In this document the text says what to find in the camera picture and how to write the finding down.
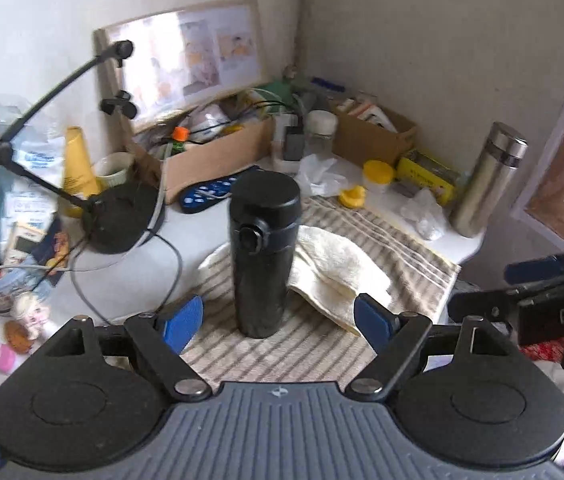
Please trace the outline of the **striped beige table mat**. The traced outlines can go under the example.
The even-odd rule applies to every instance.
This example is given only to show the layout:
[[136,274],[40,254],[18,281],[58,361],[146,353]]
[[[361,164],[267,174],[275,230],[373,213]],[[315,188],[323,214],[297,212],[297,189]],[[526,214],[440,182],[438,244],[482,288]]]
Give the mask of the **striped beige table mat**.
[[355,297],[365,292],[393,313],[438,321],[459,272],[371,211],[307,198],[279,330],[253,339],[237,328],[230,246],[223,244],[198,266],[204,321],[183,358],[212,387],[224,380],[346,385],[375,356],[355,326]]

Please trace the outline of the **yellow rubber duck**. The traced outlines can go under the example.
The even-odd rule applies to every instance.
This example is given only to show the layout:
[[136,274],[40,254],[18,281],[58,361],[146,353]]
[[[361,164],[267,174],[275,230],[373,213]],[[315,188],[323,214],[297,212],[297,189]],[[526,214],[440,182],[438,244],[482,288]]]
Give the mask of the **yellow rubber duck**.
[[360,209],[364,207],[367,190],[362,185],[356,185],[353,188],[347,188],[338,195],[338,201],[341,206],[348,209]]

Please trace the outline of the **black thermos bottle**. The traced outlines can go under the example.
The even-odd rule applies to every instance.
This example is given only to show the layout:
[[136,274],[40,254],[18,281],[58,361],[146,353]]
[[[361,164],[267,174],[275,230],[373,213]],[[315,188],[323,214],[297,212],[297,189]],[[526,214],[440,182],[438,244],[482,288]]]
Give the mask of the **black thermos bottle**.
[[297,182],[287,174],[249,170],[232,186],[230,249],[237,327],[255,339],[281,324],[301,220]]

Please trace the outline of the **small cardboard box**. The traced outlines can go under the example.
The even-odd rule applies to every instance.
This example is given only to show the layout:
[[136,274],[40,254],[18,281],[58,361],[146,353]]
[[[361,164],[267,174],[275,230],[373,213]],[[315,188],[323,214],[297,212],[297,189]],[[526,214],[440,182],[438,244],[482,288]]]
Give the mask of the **small cardboard box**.
[[381,106],[379,109],[397,129],[393,132],[342,113],[336,105],[336,102],[329,103],[329,111],[338,118],[333,141],[335,155],[357,166],[371,159],[395,166],[402,155],[414,148],[417,125],[411,119]]

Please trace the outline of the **white lid glass jar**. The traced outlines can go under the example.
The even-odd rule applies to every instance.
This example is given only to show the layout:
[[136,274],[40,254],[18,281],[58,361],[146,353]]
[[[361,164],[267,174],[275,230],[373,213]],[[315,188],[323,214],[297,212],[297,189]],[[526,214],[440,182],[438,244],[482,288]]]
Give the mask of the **white lid glass jar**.
[[311,110],[305,122],[306,151],[308,155],[329,156],[338,128],[338,118],[326,110]]

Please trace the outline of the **steel thermos bottle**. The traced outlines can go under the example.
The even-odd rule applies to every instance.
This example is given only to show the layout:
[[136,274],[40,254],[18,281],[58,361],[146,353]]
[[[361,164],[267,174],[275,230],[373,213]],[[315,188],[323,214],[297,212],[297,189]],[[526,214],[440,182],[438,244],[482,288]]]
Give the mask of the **steel thermos bottle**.
[[484,232],[528,148],[527,141],[504,122],[494,122],[472,174],[449,220],[460,235]]

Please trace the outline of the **white fluffy cloth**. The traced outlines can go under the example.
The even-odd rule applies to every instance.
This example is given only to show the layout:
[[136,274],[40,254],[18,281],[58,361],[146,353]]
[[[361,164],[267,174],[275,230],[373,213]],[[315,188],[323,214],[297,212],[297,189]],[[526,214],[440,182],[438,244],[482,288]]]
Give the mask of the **white fluffy cloth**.
[[[287,296],[295,292],[343,330],[360,334],[353,318],[355,298],[372,296],[391,304],[391,279],[351,240],[316,226],[299,226]],[[207,300],[234,300],[230,242],[218,247],[196,272],[196,286]]]

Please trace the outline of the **yellow lid plastic jar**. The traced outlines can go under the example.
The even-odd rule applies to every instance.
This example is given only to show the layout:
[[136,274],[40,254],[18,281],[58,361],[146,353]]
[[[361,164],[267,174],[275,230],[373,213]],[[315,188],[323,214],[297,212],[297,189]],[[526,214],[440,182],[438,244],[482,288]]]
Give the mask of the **yellow lid plastic jar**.
[[395,180],[393,166],[382,160],[367,160],[362,166],[362,185],[369,194],[384,196]]

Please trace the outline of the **wooden picture frame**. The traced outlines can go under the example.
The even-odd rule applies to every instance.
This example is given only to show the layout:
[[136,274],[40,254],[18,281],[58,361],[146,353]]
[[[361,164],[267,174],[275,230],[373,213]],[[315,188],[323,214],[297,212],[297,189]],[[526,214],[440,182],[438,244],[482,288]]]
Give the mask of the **wooden picture frame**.
[[130,136],[269,79],[256,0],[184,6],[94,32],[98,53],[121,40],[133,53],[122,65],[106,62],[106,78],[137,107],[135,118],[121,119]]

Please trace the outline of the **pale green ceramic cup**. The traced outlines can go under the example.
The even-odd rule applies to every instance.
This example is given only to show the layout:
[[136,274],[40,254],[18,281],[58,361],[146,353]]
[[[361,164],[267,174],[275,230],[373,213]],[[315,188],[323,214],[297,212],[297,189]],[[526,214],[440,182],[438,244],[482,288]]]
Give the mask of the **pale green ceramic cup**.
[[128,182],[134,157],[128,152],[116,152],[99,159],[92,166],[99,188],[104,191]]

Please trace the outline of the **yellow green tin box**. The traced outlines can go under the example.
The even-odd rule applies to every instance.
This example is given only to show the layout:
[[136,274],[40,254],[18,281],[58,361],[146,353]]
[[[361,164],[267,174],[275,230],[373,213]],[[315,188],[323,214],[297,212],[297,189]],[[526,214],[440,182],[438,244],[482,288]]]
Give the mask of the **yellow green tin box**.
[[419,188],[428,188],[437,203],[445,207],[456,197],[462,176],[436,159],[418,150],[411,150],[400,157],[396,176]]

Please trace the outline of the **white tissue packet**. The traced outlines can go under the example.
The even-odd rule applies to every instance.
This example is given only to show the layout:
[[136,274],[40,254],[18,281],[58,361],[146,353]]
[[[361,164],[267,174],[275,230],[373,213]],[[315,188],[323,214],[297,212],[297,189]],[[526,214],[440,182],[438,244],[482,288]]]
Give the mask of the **white tissue packet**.
[[[35,115],[10,141],[12,160],[35,177],[60,188],[65,172],[65,133],[43,112]],[[25,177],[0,166],[0,257],[18,224],[47,231],[58,209],[58,197]]]

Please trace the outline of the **blue white dotted case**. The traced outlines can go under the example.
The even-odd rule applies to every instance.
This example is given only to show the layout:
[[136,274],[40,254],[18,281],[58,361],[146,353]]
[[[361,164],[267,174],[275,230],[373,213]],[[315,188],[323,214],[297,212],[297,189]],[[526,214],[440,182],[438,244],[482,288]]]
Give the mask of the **blue white dotted case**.
[[201,181],[183,188],[177,196],[177,203],[182,214],[198,214],[216,204],[219,204],[232,195],[233,184],[242,177],[253,171],[260,171],[257,165],[227,174],[226,176]]

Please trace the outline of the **long cardboard box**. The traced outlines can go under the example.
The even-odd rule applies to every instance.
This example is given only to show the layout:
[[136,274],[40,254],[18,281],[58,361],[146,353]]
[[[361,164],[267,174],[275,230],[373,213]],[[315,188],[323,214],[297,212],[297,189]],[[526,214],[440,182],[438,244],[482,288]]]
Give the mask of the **long cardboard box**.
[[[165,202],[171,204],[183,188],[196,182],[233,174],[268,156],[276,100],[248,101],[241,92],[222,100],[206,100],[189,110],[160,116],[144,130],[131,119],[120,118],[124,148],[133,155],[138,178],[149,185],[163,184]],[[190,130],[185,151],[171,153],[176,126]]]

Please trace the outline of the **orange cap green bottle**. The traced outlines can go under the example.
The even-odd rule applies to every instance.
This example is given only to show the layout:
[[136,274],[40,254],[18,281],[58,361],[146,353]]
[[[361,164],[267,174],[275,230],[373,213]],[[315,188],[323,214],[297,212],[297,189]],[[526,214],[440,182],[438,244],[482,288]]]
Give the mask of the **orange cap green bottle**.
[[186,142],[189,140],[190,130],[176,126],[171,133],[171,153],[180,154],[185,151]]

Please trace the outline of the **white power strip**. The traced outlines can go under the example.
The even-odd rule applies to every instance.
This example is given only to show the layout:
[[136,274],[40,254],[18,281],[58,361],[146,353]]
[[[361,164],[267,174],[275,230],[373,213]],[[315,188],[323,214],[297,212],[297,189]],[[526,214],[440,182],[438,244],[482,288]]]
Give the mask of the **white power strip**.
[[272,166],[275,171],[295,176],[305,152],[303,121],[296,114],[280,114],[274,117],[271,142]]

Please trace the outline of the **black charger plug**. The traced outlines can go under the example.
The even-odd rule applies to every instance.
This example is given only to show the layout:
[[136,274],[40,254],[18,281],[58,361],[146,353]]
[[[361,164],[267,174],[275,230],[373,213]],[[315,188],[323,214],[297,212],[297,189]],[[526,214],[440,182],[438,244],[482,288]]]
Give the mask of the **black charger plug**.
[[305,134],[302,126],[287,126],[284,133],[282,158],[288,162],[299,162],[305,151]]

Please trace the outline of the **crumpled white tissue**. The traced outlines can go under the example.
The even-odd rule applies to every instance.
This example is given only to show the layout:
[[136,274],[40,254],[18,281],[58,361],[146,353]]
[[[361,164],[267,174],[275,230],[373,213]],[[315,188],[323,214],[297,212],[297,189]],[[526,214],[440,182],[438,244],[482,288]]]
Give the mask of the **crumpled white tissue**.
[[336,163],[336,158],[324,158],[317,154],[304,157],[295,175],[301,195],[333,197],[348,188],[347,178],[331,170]]

